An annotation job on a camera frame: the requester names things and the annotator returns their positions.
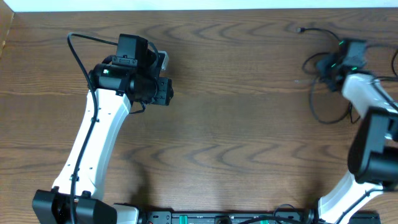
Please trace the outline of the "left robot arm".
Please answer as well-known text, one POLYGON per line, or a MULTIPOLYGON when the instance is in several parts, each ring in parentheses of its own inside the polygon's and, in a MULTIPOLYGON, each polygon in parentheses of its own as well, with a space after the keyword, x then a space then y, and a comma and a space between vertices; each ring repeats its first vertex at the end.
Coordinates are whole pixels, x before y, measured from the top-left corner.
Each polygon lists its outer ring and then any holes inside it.
POLYGON ((132 105, 167 106, 172 80, 161 77, 169 55, 138 35, 120 34, 114 55, 92 70, 87 80, 86 108, 71 153, 51 190, 37 190, 33 211, 40 223, 144 223, 138 208, 103 202, 109 160, 132 105))

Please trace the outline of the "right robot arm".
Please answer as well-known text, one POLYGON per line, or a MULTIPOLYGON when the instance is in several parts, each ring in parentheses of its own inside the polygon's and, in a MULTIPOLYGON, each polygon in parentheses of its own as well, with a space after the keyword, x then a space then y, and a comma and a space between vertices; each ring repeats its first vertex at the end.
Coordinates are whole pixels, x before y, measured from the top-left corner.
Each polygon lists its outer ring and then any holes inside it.
POLYGON ((364 205, 379 195, 397 190, 397 102, 382 82, 397 76, 376 76, 364 69, 366 40, 343 39, 338 51, 317 62, 316 80, 349 101, 362 120, 348 153, 348 170, 335 188, 317 200, 301 223, 349 223, 364 205))

